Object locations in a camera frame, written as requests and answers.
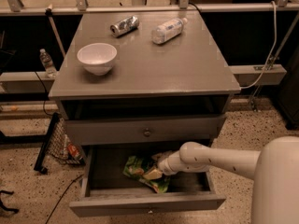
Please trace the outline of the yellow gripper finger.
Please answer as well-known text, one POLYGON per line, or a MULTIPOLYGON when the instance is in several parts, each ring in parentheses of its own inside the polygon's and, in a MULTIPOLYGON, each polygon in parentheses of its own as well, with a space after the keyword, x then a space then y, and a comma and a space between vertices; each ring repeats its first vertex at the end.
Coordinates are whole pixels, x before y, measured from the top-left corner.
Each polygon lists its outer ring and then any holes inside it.
POLYGON ((158 168, 152 168, 143 174, 143 177, 147 180, 159 179, 163 176, 163 172, 158 168))
POLYGON ((172 154, 172 151, 160 152, 160 153, 156 153, 156 154, 152 155, 151 158, 154 161, 158 161, 159 159, 164 159, 171 154, 172 154))

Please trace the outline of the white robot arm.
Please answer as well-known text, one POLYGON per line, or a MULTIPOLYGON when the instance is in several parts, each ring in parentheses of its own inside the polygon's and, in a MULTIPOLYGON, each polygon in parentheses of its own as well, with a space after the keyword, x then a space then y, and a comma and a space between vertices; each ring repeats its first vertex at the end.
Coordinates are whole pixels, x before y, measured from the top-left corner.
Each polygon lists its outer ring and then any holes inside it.
POLYGON ((299 224, 299 138, 284 136, 262 150, 211 148, 187 142, 159 153, 147 179, 178 172, 199 173, 214 166, 253 181, 251 224, 299 224))

